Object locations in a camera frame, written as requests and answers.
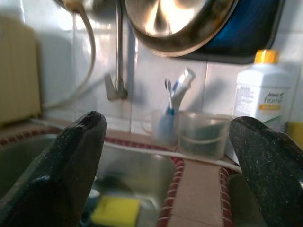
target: kitchen sink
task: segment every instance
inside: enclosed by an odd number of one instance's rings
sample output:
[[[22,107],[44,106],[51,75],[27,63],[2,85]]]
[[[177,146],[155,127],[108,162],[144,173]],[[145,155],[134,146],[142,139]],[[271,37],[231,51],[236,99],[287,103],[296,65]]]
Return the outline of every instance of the kitchen sink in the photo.
[[[39,135],[0,149],[0,200],[55,138],[56,135],[51,134]],[[94,188],[101,195],[140,199],[137,227],[154,227],[175,170],[174,162],[168,157],[104,145]]]
[[[235,227],[267,227],[252,192],[242,174],[229,177],[228,188]]]

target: white bottle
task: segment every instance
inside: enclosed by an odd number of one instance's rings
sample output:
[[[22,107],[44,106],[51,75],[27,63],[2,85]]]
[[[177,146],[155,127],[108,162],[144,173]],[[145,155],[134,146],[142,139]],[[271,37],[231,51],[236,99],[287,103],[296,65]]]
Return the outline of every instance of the white bottle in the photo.
[[[278,67],[278,61],[279,52],[261,50],[257,52],[252,67],[238,74],[235,117],[254,117],[274,130],[284,130],[284,102],[291,80]],[[228,153],[227,156],[238,163],[234,151]]]

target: faucet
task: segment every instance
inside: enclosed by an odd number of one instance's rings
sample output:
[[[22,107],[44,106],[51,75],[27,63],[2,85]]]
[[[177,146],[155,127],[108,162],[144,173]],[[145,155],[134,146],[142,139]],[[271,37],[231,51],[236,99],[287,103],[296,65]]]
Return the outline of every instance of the faucet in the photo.
[[[122,15],[122,7],[120,0],[115,0],[115,7],[116,7],[116,81],[114,86],[110,74],[105,75],[106,95],[109,101],[127,98],[127,91],[124,89],[124,83],[123,83],[123,69],[122,69],[123,15]]]

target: sponge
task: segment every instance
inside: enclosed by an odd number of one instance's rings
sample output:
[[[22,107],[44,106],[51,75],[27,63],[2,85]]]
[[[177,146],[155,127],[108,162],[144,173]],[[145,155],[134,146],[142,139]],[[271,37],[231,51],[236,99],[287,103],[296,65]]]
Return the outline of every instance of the sponge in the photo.
[[[90,218],[97,225],[135,227],[139,208],[139,199],[102,196]]]

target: countertop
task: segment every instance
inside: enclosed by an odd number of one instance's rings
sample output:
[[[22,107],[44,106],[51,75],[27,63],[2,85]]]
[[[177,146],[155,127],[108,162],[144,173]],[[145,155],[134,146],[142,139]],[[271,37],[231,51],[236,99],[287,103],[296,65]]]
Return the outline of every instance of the countertop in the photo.
[[[62,126],[71,124],[65,121],[51,121]],[[21,122],[0,129],[0,138],[8,138],[20,131],[43,128],[46,126],[28,121]],[[143,135],[107,130],[107,137],[153,145],[151,138]],[[228,171],[220,166],[199,161],[184,159],[184,162],[185,169],[174,198],[168,227],[232,226],[226,187]]]

